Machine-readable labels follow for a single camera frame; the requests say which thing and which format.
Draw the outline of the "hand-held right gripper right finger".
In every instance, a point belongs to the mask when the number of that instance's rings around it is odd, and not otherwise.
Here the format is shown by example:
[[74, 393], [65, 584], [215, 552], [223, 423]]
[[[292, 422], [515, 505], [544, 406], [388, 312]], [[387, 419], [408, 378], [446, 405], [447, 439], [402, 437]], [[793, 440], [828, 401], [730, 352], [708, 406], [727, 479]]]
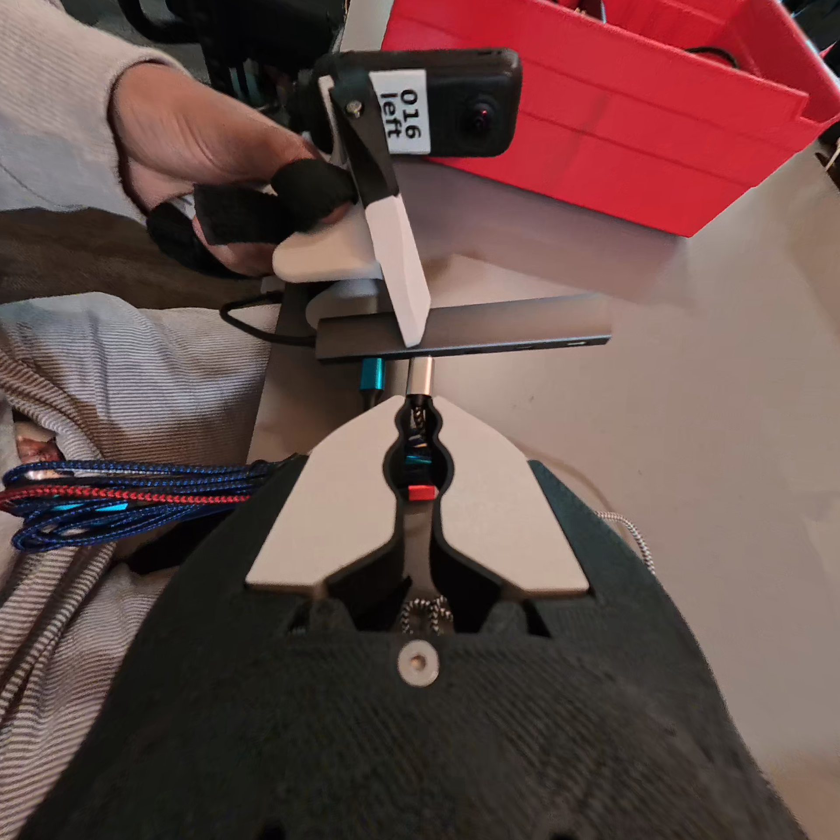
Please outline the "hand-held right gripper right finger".
[[438, 497], [444, 546], [527, 597], [576, 596], [590, 585], [526, 456], [443, 397], [439, 446], [450, 457]]

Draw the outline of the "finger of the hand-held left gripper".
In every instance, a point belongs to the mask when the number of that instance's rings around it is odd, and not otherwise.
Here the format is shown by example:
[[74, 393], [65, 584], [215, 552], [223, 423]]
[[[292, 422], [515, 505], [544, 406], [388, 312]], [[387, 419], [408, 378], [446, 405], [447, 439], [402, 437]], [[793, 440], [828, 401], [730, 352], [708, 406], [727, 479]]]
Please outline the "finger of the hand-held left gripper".
[[312, 298], [306, 306], [309, 326], [317, 327], [322, 319], [365, 316], [393, 312], [383, 280], [339, 280]]
[[431, 294], [403, 197], [375, 201], [364, 215], [402, 340], [414, 348], [425, 333]]

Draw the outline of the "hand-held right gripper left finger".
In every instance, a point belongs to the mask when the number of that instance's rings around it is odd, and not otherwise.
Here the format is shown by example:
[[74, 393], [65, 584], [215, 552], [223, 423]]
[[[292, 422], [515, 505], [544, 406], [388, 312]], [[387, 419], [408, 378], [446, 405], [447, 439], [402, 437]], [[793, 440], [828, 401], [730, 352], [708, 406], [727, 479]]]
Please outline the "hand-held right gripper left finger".
[[250, 587], [326, 592], [336, 574], [383, 549], [397, 534], [398, 497], [385, 459], [398, 441], [400, 396], [325, 437], [310, 453], [248, 572]]

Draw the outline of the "grey USB hub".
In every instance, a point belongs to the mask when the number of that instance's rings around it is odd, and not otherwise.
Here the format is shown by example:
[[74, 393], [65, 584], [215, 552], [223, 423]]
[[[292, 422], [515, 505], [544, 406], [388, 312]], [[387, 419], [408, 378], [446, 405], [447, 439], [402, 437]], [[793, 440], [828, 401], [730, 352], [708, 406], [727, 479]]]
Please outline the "grey USB hub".
[[610, 302], [580, 294], [432, 309], [418, 345], [407, 347], [390, 312], [320, 321], [314, 353], [325, 364], [404, 361], [604, 345]]

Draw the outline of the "person's left forearm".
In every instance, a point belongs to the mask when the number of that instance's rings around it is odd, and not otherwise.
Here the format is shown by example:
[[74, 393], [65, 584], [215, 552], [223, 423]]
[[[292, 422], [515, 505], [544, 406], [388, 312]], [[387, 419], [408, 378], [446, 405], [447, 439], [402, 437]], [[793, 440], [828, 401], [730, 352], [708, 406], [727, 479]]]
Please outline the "person's left forearm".
[[143, 220], [109, 121], [121, 75], [165, 53], [84, 25], [58, 2], [1, 2], [1, 210], [97, 208]]

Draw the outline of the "light grey desk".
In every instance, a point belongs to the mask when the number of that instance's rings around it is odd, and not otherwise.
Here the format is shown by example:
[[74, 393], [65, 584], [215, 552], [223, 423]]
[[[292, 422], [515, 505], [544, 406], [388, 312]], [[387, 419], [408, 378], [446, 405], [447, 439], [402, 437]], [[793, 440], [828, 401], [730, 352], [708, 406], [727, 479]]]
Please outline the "light grey desk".
[[765, 773], [838, 838], [838, 190], [810, 145], [690, 237], [398, 172], [435, 305], [610, 302], [609, 344], [444, 359], [435, 392], [640, 527]]

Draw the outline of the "person's left hand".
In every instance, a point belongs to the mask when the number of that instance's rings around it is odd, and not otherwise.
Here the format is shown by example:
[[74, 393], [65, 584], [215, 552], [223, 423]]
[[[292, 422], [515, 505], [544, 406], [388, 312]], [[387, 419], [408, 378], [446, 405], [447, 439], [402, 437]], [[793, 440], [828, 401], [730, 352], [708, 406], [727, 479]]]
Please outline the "person's left hand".
[[299, 134], [151, 62], [122, 73], [108, 118], [122, 189], [145, 217], [195, 184], [263, 186], [295, 161], [320, 160]]

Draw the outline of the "red plastic bin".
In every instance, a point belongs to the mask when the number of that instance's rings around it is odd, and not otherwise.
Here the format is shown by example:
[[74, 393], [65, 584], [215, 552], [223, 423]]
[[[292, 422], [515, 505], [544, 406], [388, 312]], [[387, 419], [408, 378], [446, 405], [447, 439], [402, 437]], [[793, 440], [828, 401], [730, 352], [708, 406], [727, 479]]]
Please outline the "red plastic bin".
[[522, 64], [503, 155], [448, 165], [690, 237], [838, 120], [835, 76], [779, 2], [394, 2], [384, 50]]

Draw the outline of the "person's grey sweatshirt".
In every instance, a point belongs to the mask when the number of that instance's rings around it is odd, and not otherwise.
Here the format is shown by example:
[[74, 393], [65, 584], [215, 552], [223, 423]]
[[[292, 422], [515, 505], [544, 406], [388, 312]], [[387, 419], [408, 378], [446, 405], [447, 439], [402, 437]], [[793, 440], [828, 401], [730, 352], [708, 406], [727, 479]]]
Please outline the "person's grey sweatshirt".
[[[101, 293], [2, 306], [2, 473], [18, 413], [69, 459], [245, 462], [270, 348], [200, 308]], [[16, 838], [86, 737], [170, 571], [107, 543], [16, 551], [2, 512], [1, 837]]]

